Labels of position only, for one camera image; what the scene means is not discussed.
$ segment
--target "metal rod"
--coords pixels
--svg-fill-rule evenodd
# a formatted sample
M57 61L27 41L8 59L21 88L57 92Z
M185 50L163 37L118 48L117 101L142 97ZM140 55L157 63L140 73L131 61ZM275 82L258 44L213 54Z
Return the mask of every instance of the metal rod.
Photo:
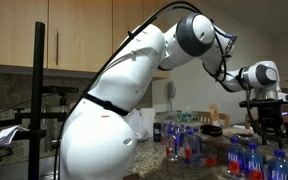
M0 121L0 127L22 124L22 119L10 119Z
M45 24L35 23L28 179L39 179Z
M15 118L17 119L29 119L31 118L31 113L16 113ZM41 119L57 119L58 122L63 122L64 118L66 117L66 112L48 112L48 113L41 113Z
M42 130L41 133L42 133L42 135L41 135L42 138L46 136L46 130ZM30 131L17 131L16 134L14 135L12 141L25 140L25 139L29 139L29 137L31 137Z

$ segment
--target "plastic bottle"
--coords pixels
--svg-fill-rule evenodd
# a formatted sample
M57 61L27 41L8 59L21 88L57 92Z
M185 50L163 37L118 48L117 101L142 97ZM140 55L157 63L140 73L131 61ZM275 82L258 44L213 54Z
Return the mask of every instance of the plastic bottle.
M178 125L174 126L174 136L175 136L175 146L176 146L175 150L176 150L176 154L177 154L177 156L180 156L180 148L181 148L181 146L180 146L180 140L181 140L180 136L181 136L181 134L180 134L180 129L179 129Z
M188 132L188 130L191 130L191 126L186 126L185 127L186 133Z
M257 144L248 143L248 150L245 152L244 173L250 180L264 179L263 156L257 153Z
M164 122L161 128L161 144L162 145L165 145L166 138L167 138L167 123Z
M172 123L168 123L167 132L168 132L168 130L173 130L173 129L174 129L173 124Z
M180 125L180 152L184 152L184 136L186 134L184 124Z
M185 164L191 164L192 143L193 143L193 131L188 130L187 134L184 137L184 162Z
M192 154L201 154L202 152L202 139L198 134L198 128L193 128L193 144Z
M177 149L176 138L174 136L174 130L168 130L167 140L165 142L166 158L169 161L177 161Z
M285 160L285 151L274 150L275 157L267 162L268 180L288 180L288 162Z
M238 144L236 137L231 138L231 144L227 149L226 158L227 172L235 178L244 177L244 150Z

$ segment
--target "countertop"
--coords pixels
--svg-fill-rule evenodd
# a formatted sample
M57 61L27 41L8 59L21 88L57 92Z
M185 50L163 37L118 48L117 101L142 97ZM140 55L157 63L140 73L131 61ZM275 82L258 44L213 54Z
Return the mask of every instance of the countertop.
M230 136L234 133L242 133L245 130L235 128L223 129L224 135ZM221 137L210 137L203 135L204 153L216 154L218 165L215 167L190 167L183 163L182 159L178 162L169 162L165 158L165 149L160 143L153 142L150 138L144 142L137 143L136 155L134 163L127 174L138 174L140 179L148 180L192 180L192 179L230 179L226 173L224 163L225 151L229 145L229 139ZM271 158L273 150L278 148L277 143L269 143L269 145L259 145L258 151L266 158ZM288 159L288 144L285 144L284 150ZM52 156L52 153L42 153L41 157ZM27 157L18 158L14 156L6 157L0 166L26 161Z

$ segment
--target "blue bottle label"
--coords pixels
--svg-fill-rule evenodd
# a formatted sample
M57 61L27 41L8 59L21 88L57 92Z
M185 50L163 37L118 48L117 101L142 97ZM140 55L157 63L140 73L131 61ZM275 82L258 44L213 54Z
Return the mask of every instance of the blue bottle label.
M228 153L228 170L231 174L241 175L241 170L243 169L243 159L238 154Z
M263 165L261 163L255 161L248 161L246 163L245 171L249 179L251 180L262 180L263 173Z
M270 177L272 180L288 180L287 174L275 170L272 170L272 172L270 172Z

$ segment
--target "wooden cabinet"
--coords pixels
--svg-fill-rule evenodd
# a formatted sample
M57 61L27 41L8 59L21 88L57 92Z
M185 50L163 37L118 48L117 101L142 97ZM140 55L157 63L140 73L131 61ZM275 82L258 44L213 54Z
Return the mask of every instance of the wooden cabinet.
M35 22L47 25L47 6L47 0L0 0L0 65L33 66Z
M48 68L96 72L112 54L112 0L50 0Z
M33 66L35 22L41 21L46 25L45 68L97 72L127 32L164 1L0 0L0 65ZM165 29L163 21L156 25Z

